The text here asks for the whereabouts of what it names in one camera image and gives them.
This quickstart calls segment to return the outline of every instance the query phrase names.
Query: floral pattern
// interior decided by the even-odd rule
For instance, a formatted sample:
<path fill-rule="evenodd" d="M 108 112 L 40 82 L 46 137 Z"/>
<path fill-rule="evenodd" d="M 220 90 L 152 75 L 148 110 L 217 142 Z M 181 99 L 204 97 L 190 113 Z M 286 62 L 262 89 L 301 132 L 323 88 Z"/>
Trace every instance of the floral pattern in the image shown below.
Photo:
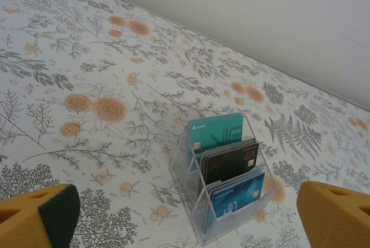
<path fill-rule="evenodd" d="M 308 247 L 307 180 L 370 193 L 369 112 L 126 1 L 0 3 L 0 198 L 75 184 L 72 248 L 199 246 L 168 164 L 201 117 L 247 117 L 279 189 L 209 248 Z"/>

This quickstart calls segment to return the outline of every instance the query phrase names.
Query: table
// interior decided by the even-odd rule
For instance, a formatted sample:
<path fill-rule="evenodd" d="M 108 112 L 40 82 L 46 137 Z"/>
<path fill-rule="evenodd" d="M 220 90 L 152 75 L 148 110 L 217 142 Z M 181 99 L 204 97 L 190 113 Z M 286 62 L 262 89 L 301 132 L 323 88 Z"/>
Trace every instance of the table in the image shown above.
<path fill-rule="evenodd" d="M 168 163 L 200 117 L 243 113 L 279 188 L 208 247 L 309 247 L 302 182 L 370 192 L 366 110 L 126 1 L 0 7 L 0 198 L 76 185 L 72 248 L 197 246 Z"/>

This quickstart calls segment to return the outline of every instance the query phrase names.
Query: clear acrylic card holder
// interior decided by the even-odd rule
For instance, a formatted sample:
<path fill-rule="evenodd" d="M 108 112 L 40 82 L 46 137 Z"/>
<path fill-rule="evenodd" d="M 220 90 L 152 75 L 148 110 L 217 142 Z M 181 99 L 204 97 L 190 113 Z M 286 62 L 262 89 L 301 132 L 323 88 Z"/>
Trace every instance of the clear acrylic card holder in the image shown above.
<path fill-rule="evenodd" d="M 248 120 L 246 120 L 243 123 L 242 140 L 251 138 L 255 138 L 255 136 Z M 188 163 L 188 157 L 191 157 L 190 164 Z M 277 191 L 272 181 L 269 187 L 262 188 L 262 193 L 258 200 L 235 212 L 228 212 L 217 218 L 199 168 L 199 163 L 190 144 L 187 127 L 182 133 L 175 156 L 169 168 L 172 178 L 177 182 L 179 193 L 183 200 L 188 219 L 195 232 L 195 236 L 197 237 L 198 243 L 202 246 L 207 245 L 256 217 L 256 215 L 263 211 Z M 257 168 L 260 168 L 265 173 L 265 180 L 271 177 L 271 173 L 260 148 L 257 155 L 256 167 L 253 169 Z M 208 214 L 212 214 L 211 218 L 213 218 L 214 221 L 211 227 L 204 232 L 203 227 L 206 209 Z"/>

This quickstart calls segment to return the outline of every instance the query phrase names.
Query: blue card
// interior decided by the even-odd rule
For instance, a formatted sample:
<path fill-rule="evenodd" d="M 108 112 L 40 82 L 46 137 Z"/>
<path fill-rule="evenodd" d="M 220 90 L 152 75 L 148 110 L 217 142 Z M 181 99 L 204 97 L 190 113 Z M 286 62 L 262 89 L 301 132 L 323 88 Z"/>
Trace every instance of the blue card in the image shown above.
<path fill-rule="evenodd" d="M 243 115 L 232 113 L 188 122 L 189 138 L 195 154 L 242 140 Z M 188 155 L 190 164 L 192 154 Z"/>
<path fill-rule="evenodd" d="M 216 217 L 219 218 L 228 212 L 235 212 L 258 200 L 261 196 L 264 176 L 265 173 L 252 177 L 248 176 L 245 180 L 240 180 L 235 184 L 216 190 L 211 195 L 211 202 Z M 206 210 L 206 212 L 208 214 L 205 216 L 205 233 L 214 222 L 214 215 L 211 214 L 210 209 Z"/>

